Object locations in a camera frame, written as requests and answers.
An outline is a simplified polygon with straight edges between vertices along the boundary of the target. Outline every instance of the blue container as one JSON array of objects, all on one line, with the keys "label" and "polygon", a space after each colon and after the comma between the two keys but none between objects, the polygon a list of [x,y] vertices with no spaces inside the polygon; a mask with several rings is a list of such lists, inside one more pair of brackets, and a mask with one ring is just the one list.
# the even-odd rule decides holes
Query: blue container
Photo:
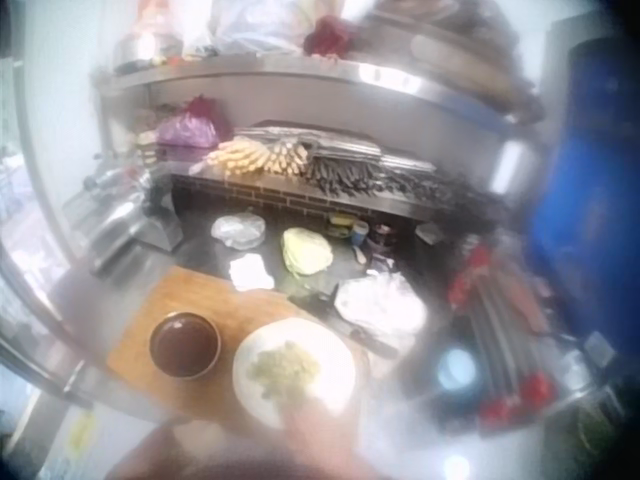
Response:
[{"label": "blue container", "polygon": [[576,48],[566,135],[530,228],[571,329],[640,359],[640,78],[617,40]]}]

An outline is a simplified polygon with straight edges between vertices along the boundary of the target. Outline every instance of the white plate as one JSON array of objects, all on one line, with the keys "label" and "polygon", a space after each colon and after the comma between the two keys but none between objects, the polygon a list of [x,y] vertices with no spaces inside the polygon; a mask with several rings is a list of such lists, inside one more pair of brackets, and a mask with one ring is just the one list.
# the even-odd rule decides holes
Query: white plate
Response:
[{"label": "white plate", "polygon": [[249,379],[248,372],[260,352],[278,348],[286,341],[297,343],[320,365],[318,375],[307,387],[307,395],[321,400],[333,415],[340,415],[356,382],[353,356],[337,335],[302,318],[287,318],[266,325],[240,344],[233,359],[233,390],[242,406],[262,423],[282,428],[273,401],[262,398],[263,388]]}]

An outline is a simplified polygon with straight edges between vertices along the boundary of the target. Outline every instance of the cabbage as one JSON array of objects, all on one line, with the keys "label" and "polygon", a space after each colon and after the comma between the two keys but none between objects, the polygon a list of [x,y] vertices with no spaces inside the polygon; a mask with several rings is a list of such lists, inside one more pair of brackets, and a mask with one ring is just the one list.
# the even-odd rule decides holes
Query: cabbage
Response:
[{"label": "cabbage", "polygon": [[300,275],[313,275],[333,262],[329,242],[305,228],[290,228],[282,234],[282,256],[287,269]]}]

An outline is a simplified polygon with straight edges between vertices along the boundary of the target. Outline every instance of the knife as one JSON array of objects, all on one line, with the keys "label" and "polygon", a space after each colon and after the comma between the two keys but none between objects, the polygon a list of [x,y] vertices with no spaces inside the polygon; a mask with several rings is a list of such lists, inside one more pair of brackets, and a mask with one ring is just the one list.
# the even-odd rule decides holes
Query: knife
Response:
[{"label": "knife", "polygon": [[330,297],[316,293],[304,297],[290,296],[289,301],[325,323],[332,330],[349,337],[371,353],[387,360],[398,357],[398,350],[395,347],[381,342],[362,327],[344,320],[333,306]]}]

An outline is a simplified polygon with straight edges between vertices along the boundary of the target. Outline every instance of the small container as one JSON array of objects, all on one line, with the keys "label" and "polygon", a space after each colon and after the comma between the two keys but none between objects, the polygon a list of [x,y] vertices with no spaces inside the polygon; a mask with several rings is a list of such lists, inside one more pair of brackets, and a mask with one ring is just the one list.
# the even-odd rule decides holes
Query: small container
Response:
[{"label": "small container", "polygon": [[168,315],[154,328],[149,353],[164,374],[183,380],[204,375],[218,360],[222,342],[216,326],[189,312]]},{"label": "small container", "polygon": [[362,220],[358,220],[353,224],[353,228],[351,229],[351,245],[354,247],[359,247],[364,242],[364,239],[367,238],[367,234],[369,233],[369,224]]}]

